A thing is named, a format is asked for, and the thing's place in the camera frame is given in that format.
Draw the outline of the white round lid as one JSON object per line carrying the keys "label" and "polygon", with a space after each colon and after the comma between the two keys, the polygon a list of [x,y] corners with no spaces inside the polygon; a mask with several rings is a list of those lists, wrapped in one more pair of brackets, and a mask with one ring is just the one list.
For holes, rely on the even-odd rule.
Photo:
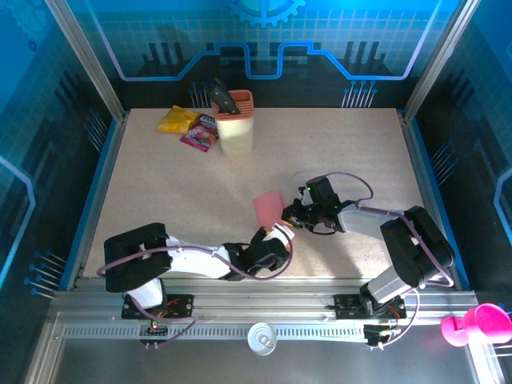
{"label": "white round lid", "polygon": [[274,352],[278,343],[276,330],[269,323],[256,323],[247,333],[247,343],[256,355],[268,356]]}

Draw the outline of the cream knife block orange top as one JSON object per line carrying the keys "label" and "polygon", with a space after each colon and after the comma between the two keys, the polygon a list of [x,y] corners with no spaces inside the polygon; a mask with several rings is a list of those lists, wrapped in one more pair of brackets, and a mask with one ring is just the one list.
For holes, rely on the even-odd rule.
{"label": "cream knife block orange top", "polygon": [[248,155],[254,149],[254,100],[249,90],[230,90],[240,114],[221,112],[212,102],[222,152],[227,157]]}

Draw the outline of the red snack bag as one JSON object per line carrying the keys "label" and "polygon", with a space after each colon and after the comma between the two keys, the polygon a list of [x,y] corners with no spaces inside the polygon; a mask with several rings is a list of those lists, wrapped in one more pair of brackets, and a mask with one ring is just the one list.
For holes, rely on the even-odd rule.
{"label": "red snack bag", "polygon": [[180,138],[201,152],[207,152],[218,140],[216,121],[207,114],[200,114],[190,125],[188,132]]}

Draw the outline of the small circuit board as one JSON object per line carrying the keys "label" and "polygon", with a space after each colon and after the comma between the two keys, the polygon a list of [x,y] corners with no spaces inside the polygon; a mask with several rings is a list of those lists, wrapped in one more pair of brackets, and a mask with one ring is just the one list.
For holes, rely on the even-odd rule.
{"label": "small circuit board", "polygon": [[364,325],[363,333],[370,348],[383,348],[400,331],[396,326]]}
{"label": "small circuit board", "polygon": [[168,327],[165,324],[161,324],[156,320],[150,320],[148,327],[142,326],[140,329],[141,336],[167,336],[169,333]]}

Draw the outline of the yellow snack bag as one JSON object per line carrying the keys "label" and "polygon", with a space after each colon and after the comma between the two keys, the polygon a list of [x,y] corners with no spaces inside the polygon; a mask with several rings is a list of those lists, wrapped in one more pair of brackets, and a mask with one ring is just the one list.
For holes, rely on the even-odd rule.
{"label": "yellow snack bag", "polygon": [[157,131],[164,133],[186,134],[190,125],[197,119],[199,113],[172,106],[165,117],[157,125]]}

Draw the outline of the magenta plastic holder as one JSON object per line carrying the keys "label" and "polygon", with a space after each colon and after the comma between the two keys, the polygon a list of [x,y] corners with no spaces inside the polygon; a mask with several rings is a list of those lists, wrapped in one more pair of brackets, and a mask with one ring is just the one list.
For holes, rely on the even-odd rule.
{"label": "magenta plastic holder", "polygon": [[512,340],[512,318],[501,307],[484,303],[463,316],[449,316],[441,321],[443,338],[452,346],[470,342],[503,344]]}

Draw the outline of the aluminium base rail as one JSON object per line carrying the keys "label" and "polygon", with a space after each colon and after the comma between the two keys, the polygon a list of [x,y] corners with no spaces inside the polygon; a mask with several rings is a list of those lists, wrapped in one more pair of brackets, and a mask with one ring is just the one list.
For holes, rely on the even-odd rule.
{"label": "aluminium base rail", "polygon": [[[333,296],[356,294],[362,279],[276,278],[268,281],[228,282],[208,278],[167,278],[166,290],[194,297],[193,315],[210,323],[306,323],[332,322]],[[57,292],[47,313],[49,320],[63,322],[117,323],[121,320],[122,296],[109,293],[100,278],[82,278],[72,291]],[[472,291],[439,286],[408,294],[408,315],[418,310],[420,320],[436,322],[461,315],[478,304]]]}

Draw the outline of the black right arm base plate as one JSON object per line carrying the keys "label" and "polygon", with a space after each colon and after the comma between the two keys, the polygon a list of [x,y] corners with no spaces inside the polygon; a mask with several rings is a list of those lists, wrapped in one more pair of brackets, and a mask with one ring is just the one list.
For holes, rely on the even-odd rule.
{"label": "black right arm base plate", "polygon": [[406,319],[405,302],[400,296],[379,303],[362,294],[336,294],[333,296],[337,320],[342,319]]}

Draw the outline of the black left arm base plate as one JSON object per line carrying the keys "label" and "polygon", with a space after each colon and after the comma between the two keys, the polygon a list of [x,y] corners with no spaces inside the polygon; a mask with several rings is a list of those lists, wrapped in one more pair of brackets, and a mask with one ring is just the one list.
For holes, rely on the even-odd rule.
{"label": "black left arm base plate", "polygon": [[[143,320],[147,316],[133,304],[131,296],[124,297],[121,317],[128,320]],[[191,294],[167,294],[163,302],[157,306],[146,308],[151,316],[158,318],[189,318],[194,308],[194,296]]]}

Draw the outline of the aluminium side rail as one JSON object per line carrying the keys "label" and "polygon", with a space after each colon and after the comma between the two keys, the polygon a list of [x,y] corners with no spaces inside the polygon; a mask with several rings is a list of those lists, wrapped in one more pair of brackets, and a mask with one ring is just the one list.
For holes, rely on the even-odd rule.
{"label": "aluminium side rail", "polygon": [[424,207],[431,215],[434,222],[439,226],[441,232],[443,232],[448,243],[454,250],[454,262],[449,268],[451,277],[454,280],[454,288],[456,290],[466,290],[467,281],[465,270],[459,270],[459,267],[462,265],[462,260],[458,245],[442,201],[438,184],[434,177],[434,171],[430,164],[430,158],[418,124],[415,121],[407,122],[404,117],[404,110],[398,109],[397,114]]}
{"label": "aluminium side rail", "polygon": [[127,111],[123,120],[112,122],[107,132],[70,248],[59,291],[73,290],[85,268],[129,115],[130,112]]}

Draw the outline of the aluminium frame post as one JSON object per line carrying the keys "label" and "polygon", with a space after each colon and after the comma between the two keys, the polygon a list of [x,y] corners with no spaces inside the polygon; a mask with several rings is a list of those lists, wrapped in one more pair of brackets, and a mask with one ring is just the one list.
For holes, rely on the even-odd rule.
{"label": "aluminium frame post", "polygon": [[123,122],[125,111],[122,104],[67,1],[44,1],[113,119]]}
{"label": "aluminium frame post", "polygon": [[481,0],[461,0],[402,113],[411,122],[454,52]]}

